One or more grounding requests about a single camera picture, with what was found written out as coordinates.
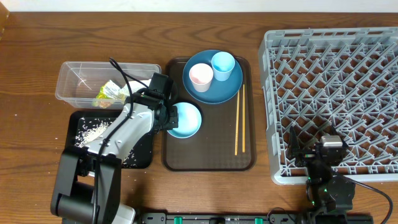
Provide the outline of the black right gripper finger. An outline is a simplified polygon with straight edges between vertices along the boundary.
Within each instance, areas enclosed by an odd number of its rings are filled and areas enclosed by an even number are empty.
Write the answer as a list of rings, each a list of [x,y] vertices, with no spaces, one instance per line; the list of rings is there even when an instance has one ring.
[[[293,126],[289,129],[289,142],[287,148],[287,158],[293,159],[300,153],[300,145]]]
[[[340,136],[340,134],[337,132],[337,130],[335,129],[335,127],[333,125],[330,126],[329,135],[331,135],[331,136]]]

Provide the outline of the light blue bowl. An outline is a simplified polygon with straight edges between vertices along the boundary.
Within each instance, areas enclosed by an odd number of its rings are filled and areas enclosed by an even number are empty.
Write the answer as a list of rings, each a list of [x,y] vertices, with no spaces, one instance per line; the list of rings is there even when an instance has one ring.
[[[186,102],[176,103],[178,112],[178,127],[168,130],[167,132],[180,139],[185,139],[193,136],[198,132],[201,126],[202,117],[199,109]]]

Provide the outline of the white tissue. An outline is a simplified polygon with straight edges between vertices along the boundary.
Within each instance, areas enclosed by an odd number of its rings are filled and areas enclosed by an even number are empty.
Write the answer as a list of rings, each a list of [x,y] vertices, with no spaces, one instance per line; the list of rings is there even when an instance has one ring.
[[[145,84],[145,85],[147,85],[147,86],[149,86],[150,82],[151,82],[151,79],[142,80],[142,83]],[[137,82],[137,81],[129,81],[129,86],[130,86],[131,91],[132,91],[133,93],[136,92],[137,90],[140,90],[141,88],[144,88],[144,85],[140,84],[140,83]],[[125,84],[125,85],[119,90],[118,94],[119,94],[119,96],[123,96],[123,97],[129,96],[129,90],[128,90],[127,84]]]

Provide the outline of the white cooked rice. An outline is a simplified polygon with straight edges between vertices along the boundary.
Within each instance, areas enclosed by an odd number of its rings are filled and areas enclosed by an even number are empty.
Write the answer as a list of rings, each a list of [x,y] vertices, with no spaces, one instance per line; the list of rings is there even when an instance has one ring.
[[[87,143],[99,137],[115,120],[115,118],[80,118],[76,136],[74,137],[75,146],[83,147]],[[124,168],[138,168],[137,159],[132,150],[123,160]]]

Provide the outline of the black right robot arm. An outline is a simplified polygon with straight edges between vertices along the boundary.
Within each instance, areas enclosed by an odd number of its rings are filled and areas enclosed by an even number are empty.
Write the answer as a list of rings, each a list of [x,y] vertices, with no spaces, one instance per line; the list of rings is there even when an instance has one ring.
[[[296,167],[305,167],[308,172],[306,195],[312,208],[300,213],[296,223],[347,223],[346,212],[353,208],[355,184],[333,173],[347,154],[348,145],[335,129],[322,136],[312,148],[300,147],[293,127],[289,129],[287,158],[293,159]]]

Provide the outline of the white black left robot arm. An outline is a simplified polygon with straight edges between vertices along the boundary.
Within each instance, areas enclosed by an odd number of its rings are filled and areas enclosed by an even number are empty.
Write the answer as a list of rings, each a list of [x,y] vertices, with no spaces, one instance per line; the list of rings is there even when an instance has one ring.
[[[176,106],[162,98],[134,94],[99,137],[60,156],[50,211],[68,223],[133,223],[132,207],[121,199],[123,160],[143,136],[178,126]]]

